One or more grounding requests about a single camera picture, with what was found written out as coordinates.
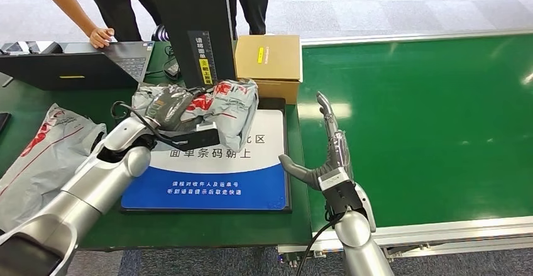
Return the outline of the person's hand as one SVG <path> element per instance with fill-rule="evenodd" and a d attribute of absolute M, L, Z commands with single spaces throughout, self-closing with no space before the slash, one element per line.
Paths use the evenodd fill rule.
<path fill-rule="evenodd" d="M 105 48 L 110 45 L 113 37 L 112 28 L 94 28 L 89 34 L 89 43 L 94 48 Z"/>

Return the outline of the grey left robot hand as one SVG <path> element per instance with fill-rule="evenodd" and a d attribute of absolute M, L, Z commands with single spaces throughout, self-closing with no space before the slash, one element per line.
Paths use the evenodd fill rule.
<path fill-rule="evenodd" d="M 178 85 L 162 89 L 145 109 L 145 117 L 154 121 L 162 131 L 177 131 L 181 116 L 191 104 L 193 94 Z"/>

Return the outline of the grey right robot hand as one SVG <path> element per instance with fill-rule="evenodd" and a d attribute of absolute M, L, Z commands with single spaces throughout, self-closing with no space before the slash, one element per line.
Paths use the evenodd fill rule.
<path fill-rule="evenodd" d="M 278 156 L 284 171 L 310 188 L 325 191 L 338 182 L 350 181 L 353 175 L 348 142 L 345 132 L 340 130 L 329 99 L 320 91 L 316 94 L 320 112 L 327 133 L 327 155 L 325 162 L 317 168 L 309 169 L 298 165 L 285 154 Z"/>

